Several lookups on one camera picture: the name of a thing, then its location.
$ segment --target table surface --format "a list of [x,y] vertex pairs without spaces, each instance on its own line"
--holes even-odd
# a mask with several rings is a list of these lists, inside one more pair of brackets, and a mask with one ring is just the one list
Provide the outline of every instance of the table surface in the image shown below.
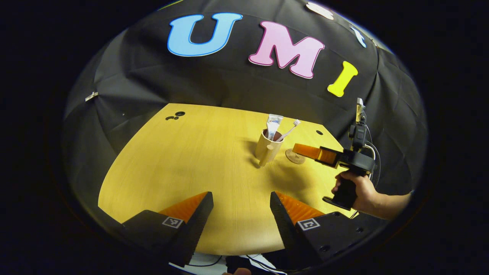
[[[165,118],[183,111],[179,119]],[[123,223],[149,209],[159,212],[202,192],[211,191],[212,209],[196,252],[244,255],[284,248],[270,210],[270,193],[279,191],[313,208],[347,211],[322,201],[332,197],[334,177],[345,168],[306,158],[289,161],[295,143],[342,151],[324,126],[307,121],[287,136],[280,152],[264,167],[254,157],[268,114],[213,106],[167,104],[127,143],[102,184],[98,206]],[[286,133],[294,118],[284,117]]]

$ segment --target toothpaste tube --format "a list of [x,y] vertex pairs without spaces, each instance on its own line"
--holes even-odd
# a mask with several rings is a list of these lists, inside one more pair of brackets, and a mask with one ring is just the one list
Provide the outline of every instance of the toothpaste tube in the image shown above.
[[278,126],[280,126],[280,122],[282,122],[282,119],[284,117],[281,115],[268,115],[268,120],[267,120],[267,128],[268,128],[268,139],[273,141],[273,137],[275,136],[275,133],[278,130]]

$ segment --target blue letter u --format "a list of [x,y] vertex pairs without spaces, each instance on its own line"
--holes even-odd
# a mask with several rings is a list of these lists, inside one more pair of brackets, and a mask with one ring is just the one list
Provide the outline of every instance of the blue letter u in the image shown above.
[[180,17],[170,22],[172,30],[168,36],[168,50],[179,56],[203,56],[222,49],[229,39],[233,24],[241,20],[243,16],[237,13],[223,12],[212,16],[217,20],[214,34],[206,43],[196,44],[190,41],[190,35],[197,21],[202,20],[203,15],[189,15]]

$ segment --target yellow letter i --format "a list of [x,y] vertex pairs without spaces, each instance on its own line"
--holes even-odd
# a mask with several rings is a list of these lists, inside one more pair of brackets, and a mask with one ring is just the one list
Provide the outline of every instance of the yellow letter i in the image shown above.
[[356,70],[356,68],[352,64],[343,61],[343,71],[336,79],[336,81],[328,86],[328,91],[336,95],[337,97],[342,97],[346,85],[348,85],[350,80],[357,74],[358,70]]

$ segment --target round coaster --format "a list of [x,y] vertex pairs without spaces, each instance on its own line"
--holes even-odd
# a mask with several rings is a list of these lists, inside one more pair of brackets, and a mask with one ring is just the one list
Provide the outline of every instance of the round coaster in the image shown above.
[[292,149],[287,149],[285,151],[285,155],[287,156],[287,159],[289,159],[289,161],[296,164],[303,164],[306,161],[306,158],[304,156],[294,153]]

